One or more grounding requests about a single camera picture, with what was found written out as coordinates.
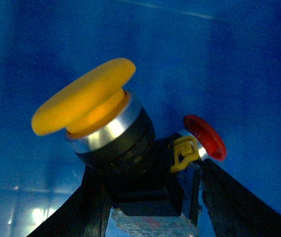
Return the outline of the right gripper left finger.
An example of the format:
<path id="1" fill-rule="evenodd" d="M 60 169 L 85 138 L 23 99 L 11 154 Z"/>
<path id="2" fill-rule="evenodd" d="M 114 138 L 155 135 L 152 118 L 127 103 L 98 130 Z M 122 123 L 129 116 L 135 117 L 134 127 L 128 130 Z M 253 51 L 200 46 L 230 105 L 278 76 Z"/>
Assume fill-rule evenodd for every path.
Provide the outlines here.
<path id="1" fill-rule="evenodd" d="M 99 174 L 85 167 L 79 188 L 30 237 L 104 237 L 111 198 Z"/>

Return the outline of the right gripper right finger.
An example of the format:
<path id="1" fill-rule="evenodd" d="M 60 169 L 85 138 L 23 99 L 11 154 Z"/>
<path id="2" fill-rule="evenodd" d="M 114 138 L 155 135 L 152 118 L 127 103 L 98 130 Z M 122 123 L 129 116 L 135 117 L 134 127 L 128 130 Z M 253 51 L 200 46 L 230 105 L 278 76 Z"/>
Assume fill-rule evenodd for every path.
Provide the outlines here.
<path id="1" fill-rule="evenodd" d="M 281 237 L 281 215 L 210 159 L 202 197 L 217 237 Z"/>

